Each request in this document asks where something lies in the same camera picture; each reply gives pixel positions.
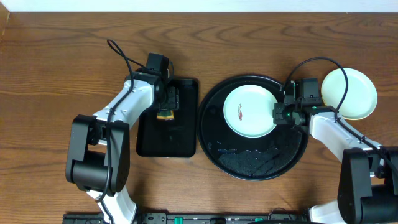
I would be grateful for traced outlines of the green yellow sponge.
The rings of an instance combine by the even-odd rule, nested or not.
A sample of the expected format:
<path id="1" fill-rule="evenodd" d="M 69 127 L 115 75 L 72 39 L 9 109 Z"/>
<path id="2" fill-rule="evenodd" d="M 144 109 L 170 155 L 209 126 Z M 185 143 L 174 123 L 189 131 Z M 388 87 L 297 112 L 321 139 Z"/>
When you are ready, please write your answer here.
<path id="1" fill-rule="evenodd" d="M 173 110 L 160 110 L 157 113 L 156 118 L 158 120 L 170 121 L 175 119 L 174 111 Z"/>

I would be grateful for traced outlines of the light green plate front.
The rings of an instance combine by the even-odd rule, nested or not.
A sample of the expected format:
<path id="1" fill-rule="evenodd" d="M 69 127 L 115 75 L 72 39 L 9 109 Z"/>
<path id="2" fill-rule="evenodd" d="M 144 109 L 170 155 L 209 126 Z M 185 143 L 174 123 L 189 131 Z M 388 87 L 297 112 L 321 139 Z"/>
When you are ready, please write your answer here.
<path id="1" fill-rule="evenodd" d="M 264 87 L 243 85 L 228 94 L 223 105 L 227 125 L 246 138 L 259 138 L 271 133 L 276 125 L 272 110 L 275 96 Z"/>

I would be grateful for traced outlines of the light green plate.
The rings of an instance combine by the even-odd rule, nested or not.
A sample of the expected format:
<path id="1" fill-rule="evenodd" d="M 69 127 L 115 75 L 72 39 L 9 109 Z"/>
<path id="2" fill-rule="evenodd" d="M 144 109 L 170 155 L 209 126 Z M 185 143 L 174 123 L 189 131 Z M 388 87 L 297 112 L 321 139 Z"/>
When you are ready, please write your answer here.
<path id="1" fill-rule="evenodd" d="M 246 138 L 259 138 L 271 133 L 276 125 L 272 110 L 275 96 L 264 87 L 243 85 L 228 94 L 223 105 L 227 125 Z"/>
<path id="2" fill-rule="evenodd" d="M 373 82 L 362 72 L 344 68 L 348 77 L 348 92 L 339 108 L 340 115 L 355 116 L 370 115 L 377 105 L 377 91 Z M 345 92 L 346 82 L 341 69 L 330 72 L 321 87 L 322 99 L 325 105 L 337 108 Z"/>

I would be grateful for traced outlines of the yellow plate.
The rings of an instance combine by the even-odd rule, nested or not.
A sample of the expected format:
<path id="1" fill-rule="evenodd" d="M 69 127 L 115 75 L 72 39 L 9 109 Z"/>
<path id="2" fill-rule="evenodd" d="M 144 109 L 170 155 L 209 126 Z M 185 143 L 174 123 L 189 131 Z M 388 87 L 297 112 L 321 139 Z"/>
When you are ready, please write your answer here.
<path id="1" fill-rule="evenodd" d="M 341 115 L 344 119 L 347 120 L 361 120 L 364 118 L 367 118 L 369 115 L 368 114 L 359 114 L 359 115 L 355 115 L 355 116 L 348 116 L 348 115 Z"/>

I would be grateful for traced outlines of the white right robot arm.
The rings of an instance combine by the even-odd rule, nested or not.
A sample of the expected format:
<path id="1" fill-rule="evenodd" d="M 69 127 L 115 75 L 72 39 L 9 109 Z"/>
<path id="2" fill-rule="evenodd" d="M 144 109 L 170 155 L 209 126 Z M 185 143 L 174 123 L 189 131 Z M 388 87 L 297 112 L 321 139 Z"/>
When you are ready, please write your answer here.
<path id="1" fill-rule="evenodd" d="M 311 135 L 341 162 L 337 199 L 312 207 L 312 222 L 397 221 L 396 147 L 384 147 L 363 136 L 331 106 L 275 103 L 272 117 L 274 124 L 292 125 Z"/>

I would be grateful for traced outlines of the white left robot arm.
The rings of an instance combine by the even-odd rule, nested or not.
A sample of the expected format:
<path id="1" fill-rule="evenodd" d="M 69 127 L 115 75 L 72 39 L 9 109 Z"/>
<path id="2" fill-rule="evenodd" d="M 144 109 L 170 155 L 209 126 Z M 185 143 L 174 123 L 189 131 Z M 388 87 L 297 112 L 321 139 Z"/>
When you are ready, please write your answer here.
<path id="1" fill-rule="evenodd" d="M 65 177 L 100 207 L 106 223 L 132 223 L 137 205 L 126 182 L 130 169 L 130 130 L 149 108 L 178 109 L 172 77 L 133 72 L 115 98 L 91 116 L 72 122 Z"/>

